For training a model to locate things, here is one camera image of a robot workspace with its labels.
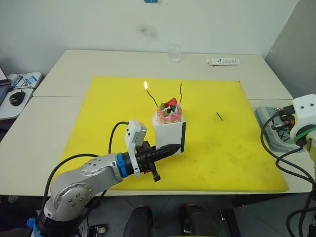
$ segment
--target yellow cutting board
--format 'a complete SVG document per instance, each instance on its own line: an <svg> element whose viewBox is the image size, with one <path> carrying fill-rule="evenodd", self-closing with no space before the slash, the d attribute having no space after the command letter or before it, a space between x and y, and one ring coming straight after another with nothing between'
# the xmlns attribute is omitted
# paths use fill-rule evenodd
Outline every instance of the yellow cutting board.
<svg viewBox="0 0 316 237"><path fill-rule="evenodd" d="M94 77L61 161L80 153L107 154L111 131L119 121L136 119L147 129L156 111L144 89L144 80L158 104L180 99L178 79ZM260 127L238 81L183 80L181 103L186 118L184 152L156 163L161 180L152 174L130 175L112 190L286 191L287 184L274 159L260 143ZM112 152L126 152L120 125ZM90 158L66 163L58 173L81 166Z"/></svg>

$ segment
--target blue ring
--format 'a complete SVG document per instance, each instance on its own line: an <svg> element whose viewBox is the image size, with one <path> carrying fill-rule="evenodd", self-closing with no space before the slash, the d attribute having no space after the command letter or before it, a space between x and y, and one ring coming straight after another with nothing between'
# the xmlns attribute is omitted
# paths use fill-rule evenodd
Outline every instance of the blue ring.
<svg viewBox="0 0 316 237"><path fill-rule="evenodd" d="M123 160L123 156L121 153L117 154L117 163L118 163L118 167L120 168L120 171L122 173L123 178L127 177L127 172L126 172L126 168L125 168L125 161Z"/></svg>

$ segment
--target floor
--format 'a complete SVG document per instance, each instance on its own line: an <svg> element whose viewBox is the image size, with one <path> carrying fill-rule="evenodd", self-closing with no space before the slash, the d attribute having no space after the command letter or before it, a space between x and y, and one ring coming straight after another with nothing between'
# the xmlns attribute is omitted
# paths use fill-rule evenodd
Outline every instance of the floor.
<svg viewBox="0 0 316 237"><path fill-rule="evenodd" d="M242 237L288 237L285 220L287 215L304 206L307 194L294 194L260 203L235 208ZM89 215L89 224L107 224L105 237L120 237L132 210L140 205L150 206L154 216L152 237L176 236L180 233L178 210L183 203L194 203L210 211L219 226L221 237L229 237L226 223L221 221L218 209L232 207L233 196L137 196L107 197ZM293 218L291 227L298 236L298 219ZM309 213L304 222L304 236L312 222Z"/></svg>

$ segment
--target white tabletop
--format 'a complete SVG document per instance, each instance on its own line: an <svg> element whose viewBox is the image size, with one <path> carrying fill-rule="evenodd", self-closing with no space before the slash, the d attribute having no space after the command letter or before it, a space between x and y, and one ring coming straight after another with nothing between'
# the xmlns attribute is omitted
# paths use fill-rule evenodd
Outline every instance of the white tabletop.
<svg viewBox="0 0 316 237"><path fill-rule="evenodd" d="M206 58L235 57L237 66L206 64ZM85 96L93 76L239 80L248 99L290 99L260 55L183 53L171 63L167 53L67 50L33 96Z"/></svg>
<svg viewBox="0 0 316 237"><path fill-rule="evenodd" d="M110 62L127 65L123 70ZM260 99L290 99L291 96L259 55L225 55L241 59L238 66L211 67L205 64L206 57L219 55L184 54L183 61L172 64L167 54L127 53L107 51L66 51L49 75L35 91L14 125L0 143L0 194L43 195L46 179L58 163L70 137L84 94L92 76L165 77L183 79L239 79L250 104L258 106ZM128 64L128 60L150 58L149 66ZM313 162L306 152L288 158L314 175ZM288 193L309 192L308 182L285 174ZM234 192L170 192L170 191L109 191L107 195L159 195L159 194L235 194Z"/></svg>
<svg viewBox="0 0 316 237"><path fill-rule="evenodd" d="M31 76L35 76L37 81L29 84L29 86L36 88L37 85L40 82L41 73L39 73L39 72L26 73L26 74L23 75L23 78L24 79L28 79ZM32 97L32 94L33 94L35 89L32 89L31 87L27 88L26 86L22 86L22 88L21 88L21 85L23 83L24 83L24 81L21 79L19 81L19 83L17 83L17 85L15 86L14 90L8 92L8 94L6 95L4 101L1 103L1 105L0 105L0 120L14 119L14 118L18 117L19 114L24 109L24 107L26 106L26 104L28 103L28 101L30 100L30 98ZM24 96L23 101L22 101L21 104L19 104L18 106L13 106L13 105L11 105L10 100L9 100L10 96L15 94L16 92L19 92L19 91L25 92L25 96Z"/></svg>

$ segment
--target candle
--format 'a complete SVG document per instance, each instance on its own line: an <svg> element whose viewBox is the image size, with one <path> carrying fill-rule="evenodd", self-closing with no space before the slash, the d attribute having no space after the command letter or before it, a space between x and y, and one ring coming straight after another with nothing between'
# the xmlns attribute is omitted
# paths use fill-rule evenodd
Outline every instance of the candle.
<svg viewBox="0 0 316 237"><path fill-rule="evenodd" d="M149 93L149 91L148 91L148 84L147 84L146 81L144 81L144 88L146 89L148 95L154 100L154 103L155 103L156 106L158 107L156 100L153 98L153 96L152 96L152 95Z"/></svg>

